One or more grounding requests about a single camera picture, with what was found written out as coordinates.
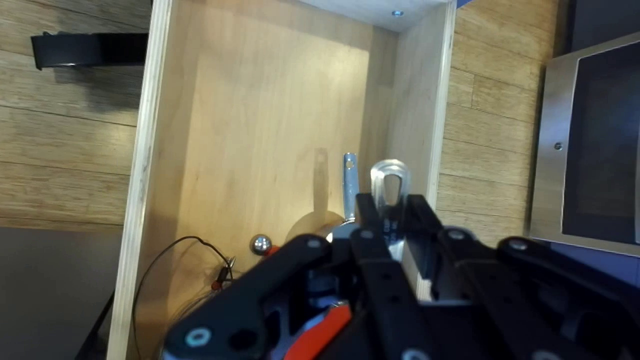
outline black cable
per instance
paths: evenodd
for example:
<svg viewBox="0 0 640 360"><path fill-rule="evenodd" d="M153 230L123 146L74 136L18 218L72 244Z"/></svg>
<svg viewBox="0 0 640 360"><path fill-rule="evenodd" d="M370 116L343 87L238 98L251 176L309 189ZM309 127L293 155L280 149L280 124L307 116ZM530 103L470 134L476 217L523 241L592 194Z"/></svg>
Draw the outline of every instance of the black cable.
<svg viewBox="0 0 640 360"><path fill-rule="evenodd" d="M168 244L166 249L162 249L162 253L157 253L155 255L155 259L145 266L145 270L141 272L141 277L140 277L140 282L137 282L137 288L135 288L135 294L133 294L133 306L131 306L131 320L133 320L133 325L131 325L131 332L133 332L133 348L135 348L135 359L140 360L140 344L137 344L137 298L140 298L140 292L141 292L141 288L143 288L143 282L145 282L145 277L150 275L150 270L157 265L157 261L160 259L164 259L164 255L168 255L172 249L176 249L177 244L181 244L181 243L195 243L195 244L199 244L199 246L204 246L204 249L210 249L210 251L213 251L218 256L219 256L219 261L224 263L224 266L226 268L230 268L230 278L232 278L232 261L230 259L226 259L213 244L210 244L210 243L206 243L206 241L202 241L199 236L181 236L181 239L177 239L177 241L173 241L172 244Z"/></svg>

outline wooden cabinet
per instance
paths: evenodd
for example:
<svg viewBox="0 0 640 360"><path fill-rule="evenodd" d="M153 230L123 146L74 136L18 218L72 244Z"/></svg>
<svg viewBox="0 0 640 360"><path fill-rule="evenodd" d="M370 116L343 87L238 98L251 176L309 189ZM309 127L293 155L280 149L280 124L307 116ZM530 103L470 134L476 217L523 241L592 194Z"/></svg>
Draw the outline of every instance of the wooden cabinet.
<svg viewBox="0 0 640 360"><path fill-rule="evenodd" d="M126 359L137 266L197 235L248 270L253 235L339 222L342 155L400 158L436 198L453 0L155 0L128 191L109 359ZM141 359L211 280L176 249L137 301Z"/></svg>

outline wooden wall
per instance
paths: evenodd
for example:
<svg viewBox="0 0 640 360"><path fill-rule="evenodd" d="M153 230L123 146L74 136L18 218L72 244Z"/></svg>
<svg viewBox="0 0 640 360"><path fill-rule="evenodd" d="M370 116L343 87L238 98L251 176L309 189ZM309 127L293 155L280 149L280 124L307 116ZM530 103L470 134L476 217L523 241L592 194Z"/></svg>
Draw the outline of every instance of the wooden wall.
<svg viewBox="0 0 640 360"><path fill-rule="evenodd" d="M0 3L0 226L119 225L141 68L33 68L42 32L141 32L141 0Z"/></svg>
<svg viewBox="0 0 640 360"><path fill-rule="evenodd" d="M437 212L487 244L526 233L556 14L558 0L474 0L457 11Z"/></svg>

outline cable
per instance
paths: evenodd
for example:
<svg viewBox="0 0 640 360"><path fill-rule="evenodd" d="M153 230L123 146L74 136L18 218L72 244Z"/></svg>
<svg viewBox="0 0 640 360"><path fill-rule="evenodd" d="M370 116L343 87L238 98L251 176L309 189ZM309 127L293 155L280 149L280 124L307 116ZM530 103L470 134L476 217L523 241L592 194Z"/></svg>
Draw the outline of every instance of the cable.
<svg viewBox="0 0 640 360"><path fill-rule="evenodd" d="M213 251L218 256L219 256L219 261L224 263L224 266L226 268L230 268L230 278L232 278L232 261L230 259L226 259L213 244L210 244L210 243L206 243L206 241L202 241L199 236L181 236L181 239L177 239L177 241L173 241L172 244L168 244L166 249L162 249L162 253L157 253L155 255L155 259L145 266L145 270L141 272L141 277L140 277L140 282L137 282L137 288L135 288L135 294L133 294L133 308L131 308L131 318L133 318L133 325L131 325L131 336L133 336L133 348L135 348L135 359L140 360L140 344L137 344L137 298L140 298L140 292L141 292L141 288L143 288L143 282L145 282L145 277L150 275L150 270L172 251L172 249L176 249L177 244L181 244L181 243L195 243L195 244L199 244L199 246L204 246L204 249L210 249L210 251Z"/></svg>

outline glass panel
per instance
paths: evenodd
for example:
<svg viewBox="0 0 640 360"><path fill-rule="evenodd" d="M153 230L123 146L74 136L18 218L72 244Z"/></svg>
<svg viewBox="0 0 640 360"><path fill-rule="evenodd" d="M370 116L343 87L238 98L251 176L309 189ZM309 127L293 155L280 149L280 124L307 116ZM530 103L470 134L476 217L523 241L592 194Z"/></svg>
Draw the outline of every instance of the glass panel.
<svg viewBox="0 0 640 360"><path fill-rule="evenodd" d="M636 243L640 47L580 62L565 169L564 235Z"/></svg>

